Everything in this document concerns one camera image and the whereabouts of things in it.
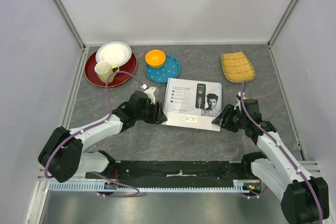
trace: mug handle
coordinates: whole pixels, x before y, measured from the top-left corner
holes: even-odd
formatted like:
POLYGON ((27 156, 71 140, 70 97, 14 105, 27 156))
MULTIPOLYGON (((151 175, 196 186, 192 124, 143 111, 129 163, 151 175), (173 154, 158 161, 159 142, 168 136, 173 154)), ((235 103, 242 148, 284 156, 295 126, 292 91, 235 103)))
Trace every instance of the mug handle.
POLYGON ((113 65, 113 66, 111 66, 111 69, 112 69, 113 73, 117 72, 117 71, 119 71, 119 66, 118 65, 113 65))

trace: white mug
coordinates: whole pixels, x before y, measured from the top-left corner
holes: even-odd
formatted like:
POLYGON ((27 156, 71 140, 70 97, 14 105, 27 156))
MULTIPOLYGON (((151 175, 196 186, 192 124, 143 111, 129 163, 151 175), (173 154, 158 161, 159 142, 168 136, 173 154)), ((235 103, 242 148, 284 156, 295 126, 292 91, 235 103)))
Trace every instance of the white mug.
MULTIPOLYGON (((111 66, 111 64, 109 64, 107 61, 101 61, 95 65, 94 71, 98 75, 99 79, 102 82, 106 83, 108 77, 112 73, 119 71, 119 67, 117 65, 111 66)), ((114 76, 110 78, 108 83, 111 83, 113 79, 114 79, 114 76)))

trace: polka dot plate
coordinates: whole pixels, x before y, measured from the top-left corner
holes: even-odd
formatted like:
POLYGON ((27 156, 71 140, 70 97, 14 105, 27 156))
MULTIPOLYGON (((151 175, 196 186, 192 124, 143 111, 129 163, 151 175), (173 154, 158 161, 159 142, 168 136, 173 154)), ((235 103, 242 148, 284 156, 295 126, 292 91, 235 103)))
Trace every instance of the polka dot plate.
POLYGON ((167 83, 168 78, 176 78, 181 72, 179 61, 173 56, 166 55, 166 61, 162 67, 152 68, 146 66, 146 74, 149 79, 156 83, 167 83))

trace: product box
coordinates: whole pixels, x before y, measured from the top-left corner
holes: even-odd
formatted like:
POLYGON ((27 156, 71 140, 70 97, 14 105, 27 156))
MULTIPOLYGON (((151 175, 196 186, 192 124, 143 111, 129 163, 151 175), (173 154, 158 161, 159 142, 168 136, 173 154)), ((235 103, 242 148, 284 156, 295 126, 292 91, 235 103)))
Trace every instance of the product box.
POLYGON ((222 111, 222 85, 169 78, 163 111, 165 125, 220 131, 211 121, 222 111))

